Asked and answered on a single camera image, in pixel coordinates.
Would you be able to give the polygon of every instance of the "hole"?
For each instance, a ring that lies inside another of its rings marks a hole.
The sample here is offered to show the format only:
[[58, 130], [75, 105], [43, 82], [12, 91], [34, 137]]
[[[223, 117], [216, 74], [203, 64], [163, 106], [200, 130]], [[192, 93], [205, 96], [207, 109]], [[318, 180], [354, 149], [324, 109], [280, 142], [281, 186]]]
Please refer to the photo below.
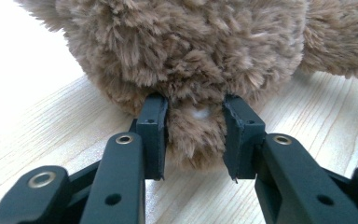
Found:
[[327, 197], [325, 195], [320, 194], [320, 195], [317, 196], [317, 198], [318, 198], [319, 202], [321, 202], [321, 203], [323, 203], [325, 205], [328, 205], [328, 206], [333, 206], [334, 205], [334, 201], [331, 198], [329, 198], [329, 197]]
[[119, 194], [111, 194], [106, 197], [105, 203], [109, 206], [113, 206], [115, 204], [118, 204], [121, 201], [121, 195]]
[[133, 137], [131, 135], [122, 135], [116, 139], [118, 144], [124, 145], [132, 142]]
[[281, 144], [281, 145], [290, 145], [292, 144], [292, 140], [288, 137], [282, 135], [276, 135], [274, 137], [274, 141]]
[[45, 187], [49, 183], [53, 182], [56, 174], [51, 171], [42, 172], [38, 175], [34, 175], [29, 181], [28, 186], [32, 189], [39, 189]]

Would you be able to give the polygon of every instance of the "wood grain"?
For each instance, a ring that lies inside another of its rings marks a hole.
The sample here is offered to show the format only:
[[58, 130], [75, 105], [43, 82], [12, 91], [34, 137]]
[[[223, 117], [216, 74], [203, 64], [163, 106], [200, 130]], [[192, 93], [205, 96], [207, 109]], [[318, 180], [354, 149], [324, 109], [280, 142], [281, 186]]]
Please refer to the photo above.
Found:
[[[28, 15], [14, 7], [0, 5], [12, 16], [0, 27], [30, 32], [13, 32], [5, 39], [10, 57], [0, 58], [0, 199], [35, 167], [60, 165], [72, 174], [97, 161], [107, 139], [132, 120], [82, 77], [61, 38], [49, 42], [61, 34], [26, 23]], [[358, 166], [358, 80], [296, 73], [258, 113], [268, 133], [297, 138], [323, 167], [350, 177]], [[169, 164], [165, 176], [146, 182], [147, 223], [264, 223], [254, 181], [235, 184], [226, 170], [199, 174]]]

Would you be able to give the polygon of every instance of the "stuffed animal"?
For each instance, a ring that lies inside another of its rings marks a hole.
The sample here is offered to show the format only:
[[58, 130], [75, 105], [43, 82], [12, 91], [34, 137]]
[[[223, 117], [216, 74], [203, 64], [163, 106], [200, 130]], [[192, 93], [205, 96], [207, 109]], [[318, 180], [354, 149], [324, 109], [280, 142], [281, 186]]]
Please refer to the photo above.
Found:
[[168, 158], [222, 164], [225, 95], [250, 105], [297, 68], [358, 77], [358, 0], [17, 0], [63, 30], [89, 80], [137, 116], [169, 100]]

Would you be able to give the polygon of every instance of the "metal screw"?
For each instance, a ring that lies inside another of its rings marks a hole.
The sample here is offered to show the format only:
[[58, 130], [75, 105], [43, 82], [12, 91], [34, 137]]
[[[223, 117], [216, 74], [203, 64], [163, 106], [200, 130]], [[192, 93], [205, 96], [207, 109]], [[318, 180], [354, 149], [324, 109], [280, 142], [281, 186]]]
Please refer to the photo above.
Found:
[[128, 144], [130, 142], [132, 142], [133, 137], [131, 135], [121, 135], [120, 137], [118, 137], [116, 139], [116, 142], [118, 144], [124, 145], [124, 144]]
[[281, 145], [291, 145], [292, 144], [292, 139], [285, 137], [283, 135], [276, 135], [274, 136], [274, 141], [281, 144]]
[[31, 189], [40, 189], [45, 187], [49, 183], [53, 182], [55, 179], [56, 174], [51, 171], [42, 172], [38, 175], [34, 175], [29, 181], [28, 186]]

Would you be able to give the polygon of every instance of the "plush toy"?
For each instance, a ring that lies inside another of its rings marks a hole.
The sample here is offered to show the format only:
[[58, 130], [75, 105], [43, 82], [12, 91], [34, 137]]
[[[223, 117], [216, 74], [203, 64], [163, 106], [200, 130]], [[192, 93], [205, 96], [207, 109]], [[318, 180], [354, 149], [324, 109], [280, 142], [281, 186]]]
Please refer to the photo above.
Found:
[[17, 0], [63, 30], [89, 79], [124, 111], [169, 100], [167, 153], [222, 163], [226, 94], [255, 105], [297, 68], [358, 77], [356, 0]]

